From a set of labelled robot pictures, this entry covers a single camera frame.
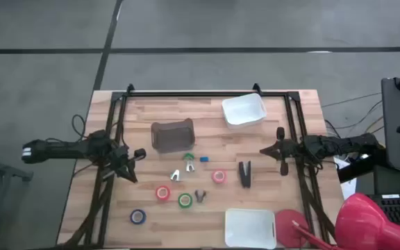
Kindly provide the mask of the pink tape roll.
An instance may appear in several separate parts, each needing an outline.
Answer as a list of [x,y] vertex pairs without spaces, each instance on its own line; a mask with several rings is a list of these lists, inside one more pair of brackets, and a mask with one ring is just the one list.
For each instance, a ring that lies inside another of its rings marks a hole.
[[226,182],[226,172],[223,170],[217,170],[212,173],[212,180],[216,184],[221,184]]

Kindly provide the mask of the black stapler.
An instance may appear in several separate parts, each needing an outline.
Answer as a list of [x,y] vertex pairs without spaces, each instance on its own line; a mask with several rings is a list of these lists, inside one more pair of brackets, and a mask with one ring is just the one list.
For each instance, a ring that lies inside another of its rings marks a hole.
[[247,163],[239,162],[238,165],[240,181],[243,188],[251,187],[251,161]]

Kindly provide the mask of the white plastic bin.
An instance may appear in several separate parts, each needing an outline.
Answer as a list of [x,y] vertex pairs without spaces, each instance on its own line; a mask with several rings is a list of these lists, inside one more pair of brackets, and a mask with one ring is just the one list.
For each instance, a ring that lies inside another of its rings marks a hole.
[[275,216],[270,210],[230,208],[225,212],[224,241],[228,247],[275,249]]
[[258,124],[267,116],[262,97],[256,93],[225,99],[222,110],[231,129]]

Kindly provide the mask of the red desk lamp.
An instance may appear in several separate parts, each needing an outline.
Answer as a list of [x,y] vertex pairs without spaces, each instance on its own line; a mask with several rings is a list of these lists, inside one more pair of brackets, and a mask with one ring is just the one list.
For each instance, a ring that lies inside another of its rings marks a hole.
[[277,240],[287,248],[300,248],[305,243],[319,250],[400,250],[400,225],[390,221],[379,205],[361,193],[352,194],[343,203],[329,244],[308,230],[305,217],[296,210],[275,214]]

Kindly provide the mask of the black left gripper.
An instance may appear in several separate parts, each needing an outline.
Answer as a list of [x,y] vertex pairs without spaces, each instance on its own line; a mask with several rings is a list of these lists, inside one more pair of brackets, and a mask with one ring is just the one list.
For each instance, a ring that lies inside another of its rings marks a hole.
[[129,158],[128,150],[129,147],[127,145],[122,145],[114,148],[109,153],[109,166],[101,172],[103,180],[116,174],[117,177],[125,178],[132,183],[137,183],[138,179],[135,173],[135,164],[137,161],[145,159],[147,153],[145,149],[137,149],[134,151],[133,157]]

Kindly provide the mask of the blue tape roll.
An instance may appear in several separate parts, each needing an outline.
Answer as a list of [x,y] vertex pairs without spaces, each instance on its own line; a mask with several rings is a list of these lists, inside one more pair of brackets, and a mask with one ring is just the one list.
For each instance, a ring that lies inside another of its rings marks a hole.
[[147,214],[141,209],[135,209],[130,214],[130,221],[135,225],[140,225],[146,222]]

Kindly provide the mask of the red tape roll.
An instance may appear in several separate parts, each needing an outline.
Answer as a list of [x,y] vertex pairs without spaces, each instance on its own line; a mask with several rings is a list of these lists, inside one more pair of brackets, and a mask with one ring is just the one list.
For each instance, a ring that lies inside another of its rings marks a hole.
[[156,189],[156,197],[159,201],[166,201],[169,199],[171,194],[171,190],[165,186],[165,185],[161,185],[160,187],[158,187]]

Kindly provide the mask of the grey plastic bin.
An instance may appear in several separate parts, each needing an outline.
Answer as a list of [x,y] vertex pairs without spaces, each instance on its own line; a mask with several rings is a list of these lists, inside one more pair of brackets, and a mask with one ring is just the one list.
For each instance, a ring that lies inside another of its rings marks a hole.
[[158,123],[151,125],[152,147],[158,153],[187,151],[195,144],[194,123],[187,118],[181,122]]

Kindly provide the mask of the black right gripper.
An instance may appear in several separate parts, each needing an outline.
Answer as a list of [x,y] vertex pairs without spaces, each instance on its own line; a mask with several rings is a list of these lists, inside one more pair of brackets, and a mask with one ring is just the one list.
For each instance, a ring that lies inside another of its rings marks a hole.
[[285,139],[285,129],[283,127],[278,127],[276,129],[276,139],[277,141],[269,147],[261,149],[260,152],[263,155],[272,157],[276,160],[280,160],[281,168],[280,174],[281,176],[288,175],[288,164],[286,163],[285,158],[298,158],[302,162],[305,162],[305,146],[303,140],[299,140],[298,142],[292,139],[285,140],[285,157],[278,150],[281,148],[281,145]]

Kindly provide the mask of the black metal table frame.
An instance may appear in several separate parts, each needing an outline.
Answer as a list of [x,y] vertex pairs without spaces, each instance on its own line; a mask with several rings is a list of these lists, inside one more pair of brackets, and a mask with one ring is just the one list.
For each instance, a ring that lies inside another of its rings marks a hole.
[[[97,170],[81,160],[77,175],[71,180],[66,208],[57,243],[66,242],[89,213],[92,200],[107,191],[105,210],[95,220],[88,242],[108,248],[223,248],[225,212],[230,208],[259,209],[277,212],[294,209],[302,212],[310,230],[330,241],[328,229],[318,222],[312,208],[303,202],[301,183],[307,183],[327,216],[334,219],[342,205],[342,190],[332,164],[323,169],[297,166],[288,160],[289,172],[281,176],[280,163],[260,153],[275,142],[276,129],[285,129],[287,138],[325,134],[326,127],[315,90],[265,90],[262,92],[267,116],[259,124],[230,129],[222,112],[222,101],[239,92],[216,91],[97,91],[92,95],[87,116],[88,132],[122,121],[123,131],[113,131],[118,142],[131,149],[143,148],[144,160],[137,163],[137,183],[111,178],[100,183]],[[151,143],[154,122],[180,122],[190,118],[194,123],[194,172],[186,172],[181,152],[158,153]],[[208,162],[200,157],[207,156]],[[239,162],[251,161],[251,187],[243,188]],[[170,179],[178,169],[179,182]],[[216,184],[214,171],[226,172],[226,182]],[[156,189],[171,190],[168,200],[159,201]],[[205,190],[206,198],[198,203],[195,190]],[[178,197],[192,196],[192,206],[181,208]],[[141,209],[146,222],[135,225],[130,214]]]

